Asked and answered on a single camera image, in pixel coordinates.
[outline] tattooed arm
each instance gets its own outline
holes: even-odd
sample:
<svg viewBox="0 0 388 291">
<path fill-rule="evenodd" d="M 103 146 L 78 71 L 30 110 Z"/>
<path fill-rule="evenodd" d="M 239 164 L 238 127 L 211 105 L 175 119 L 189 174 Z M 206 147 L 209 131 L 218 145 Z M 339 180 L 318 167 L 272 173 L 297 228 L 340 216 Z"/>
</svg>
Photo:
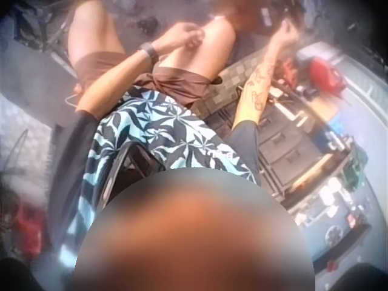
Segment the tattooed arm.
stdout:
<svg viewBox="0 0 388 291">
<path fill-rule="evenodd" d="M 263 61 L 250 75 L 242 91 L 233 128 L 241 121 L 252 120 L 259 123 L 260 116 L 266 106 L 271 86 L 273 70 L 281 49 L 298 39 L 298 32 L 290 21 L 282 22 L 280 29 L 272 37 Z"/>
</svg>

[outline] red container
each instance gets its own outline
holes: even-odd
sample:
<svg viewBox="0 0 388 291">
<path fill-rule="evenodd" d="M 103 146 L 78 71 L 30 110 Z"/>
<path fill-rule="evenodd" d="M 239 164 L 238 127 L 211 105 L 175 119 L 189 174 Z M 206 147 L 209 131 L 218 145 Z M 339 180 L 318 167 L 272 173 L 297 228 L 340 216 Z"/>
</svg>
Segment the red container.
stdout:
<svg viewBox="0 0 388 291">
<path fill-rule="evenodd" d="M 21 202 L 16 215 L 16 228 L 20 238 L 18 248 L 23 256 L 33 259 L 44 247 L 45 212 Z"/>
<path fill-rule="evenodd" d="M 310 79 L 318 89 L 335 96 L 339 96 L 346 88 L 346 82 L 339 71 L 318 57 L 310 63 Z"/>
</svg>

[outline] black sleeve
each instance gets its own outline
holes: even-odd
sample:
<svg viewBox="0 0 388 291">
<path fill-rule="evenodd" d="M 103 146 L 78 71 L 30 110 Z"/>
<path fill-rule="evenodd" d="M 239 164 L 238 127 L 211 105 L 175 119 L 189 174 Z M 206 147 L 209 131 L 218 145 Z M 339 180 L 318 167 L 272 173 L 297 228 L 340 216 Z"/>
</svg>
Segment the black sleeve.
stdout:
<svg viewBox="0 0 388 291">
<path fill-rule="evenodd" d="M 54 130 L 47 219 L 54 249 L 60 246 L 76 214 L 85 165 L 98 124 L 90 113 L 80 111 L 75 113 L 71 125 Z"/>
<path fill-rule="evenodd" d="M 245 162 L 260 186 L 259 177 L 259 130 L 251 120 L 242 121 L 232 130 L 227 143 Z"/>
</svg>

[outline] black watch strap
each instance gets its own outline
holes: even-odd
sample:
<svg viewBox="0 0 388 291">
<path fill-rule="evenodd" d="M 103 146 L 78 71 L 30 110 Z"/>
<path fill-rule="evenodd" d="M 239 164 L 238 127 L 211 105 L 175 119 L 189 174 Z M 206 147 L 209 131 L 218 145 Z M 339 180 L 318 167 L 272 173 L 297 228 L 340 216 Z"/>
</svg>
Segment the black watch strap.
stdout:
<svg viewBox="0 0 388 291">
<path fill-rule="evenodd" d="M 145 42 L 142 45 L 140 45 L 140 50 L 145 50 L 149 54 L 152 65 L 155 65 L 159 61 L 158 53 L 153 48 L 150 42 Z"/>
</svg>

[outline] forearm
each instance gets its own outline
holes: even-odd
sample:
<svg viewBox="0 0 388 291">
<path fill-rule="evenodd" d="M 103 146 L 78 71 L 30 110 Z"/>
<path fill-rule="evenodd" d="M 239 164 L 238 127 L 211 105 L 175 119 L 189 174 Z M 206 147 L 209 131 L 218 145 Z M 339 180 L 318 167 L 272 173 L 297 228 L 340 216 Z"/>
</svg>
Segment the forearm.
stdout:
<svg viewBox="0 0 388 291">
<path fill-rule="evenodd" d="M 279 51 L 280 46 L 271 43 L 263 61 L 250 75 L 237 106 L 233 128 L 245 120 L 252 120 L 257 124 L 259 123 L 260 116 L 266 106 Z"/>
<path fill-rule="evenodd" d="M 103 118 L 150 66 L 149 55 L 143 50 L 136 52 L 98 78 L 84 93 L 76 111 L 85 110 L 97 119 Z"/>
</svg>

